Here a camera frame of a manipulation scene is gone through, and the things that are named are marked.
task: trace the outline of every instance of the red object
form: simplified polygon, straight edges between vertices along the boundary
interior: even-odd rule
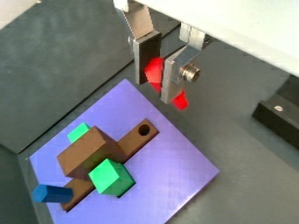
[[[163,81],[165,59],[154,58],[145,69],[147,81],[161,83]]]
[[[177,96],[177,98],[174,98],[173,105],[181,110],[187,109],[190,103],[186,98],[185,91],[182,91],[182,93]]]
[[[154,83],[154,82],[150,82],[153,88],[155,89],[155,91],[158,93],[162,93],[162,83]]]
[[[154,58],[145,69],[146,78],[158,93],[162,93],[162,82],[163,82],[163,70],[165,70],[165,59]],[[185,91],[173,100],[173,105],[185,110],[189,107],[189,101],[186,98]]]

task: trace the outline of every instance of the brown wooden block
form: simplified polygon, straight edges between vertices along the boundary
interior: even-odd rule
[[[71,188],[74,192],[71,202],[60,204],[62,209],[68,212],[83,201],[97,187],[91,181],[77,178],[64,187]]]
[[[64,175],[85,180],[90,180],[91,170],[107,158],[122,163],[127,155],[115,140],[98,127],[93,127],[58,156]]]
[[[145,119],[134,127],[134,129],[123,136],[123,138],[118,142],[118,145],[119,145],[123,155],[125,155],[121,157],[122,159],[119,158],[121,159],[119,163],[125,163],[138,153],[138,151],[141,151],[141,149],[146,146],[146,144],[154,139],[154,137],[158,134],[159,134],[159,130],[155,128],[155,126],[151,124],[151,122],[147,119]],[[64,154],[64,157],[67,157],[67,155],[71,156],[71,152],[72,152],[72,150]],[[91,181],[81,180],[77,178],[64,187],[72,188],[72,191],[74,191],[72,201],[70,203],[62,204],[63,210],[66,210],[68,212],[81,203],[81,201],[89,196],[89,194],[95,190],[97,187],[94,186]]]
[[[139,152],[158,134],[159,130],[147,119],[134,127],[118,141],[118,144],[126,153],[126,161]]]

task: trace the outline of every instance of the green cube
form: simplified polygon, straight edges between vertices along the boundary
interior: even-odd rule
[[[68,134],[68,139],[74,143],[90,131],[90,126],[82,123],[81,126]]]
[[[137,183],[127,168],[106,159],[89,174],[91,181],[102,194],[122,196]]]

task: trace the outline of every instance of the purple mat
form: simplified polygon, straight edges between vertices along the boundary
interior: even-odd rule
[[[55,224],[163,224],[218,175],[218,168],[123,80],[31,156],[39,183],[64,186],[70,182],[56,156],[71,145],[68,133],[82,123],[97,125],[118,141],[145,118],[161,134],[126,162],[135,186],[121,199],[94,191],[68,213],[60,204],[48,203]]]

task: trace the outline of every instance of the silver bolt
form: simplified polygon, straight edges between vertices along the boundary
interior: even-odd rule
[[[195,82],[201,78],[202,70],[194,65],[189,64],[182,69],[182,77],[186,81]]]
[[[285,109],[281,106],[275,106],[275,110],[279,111],[279,112],[282,112]]]

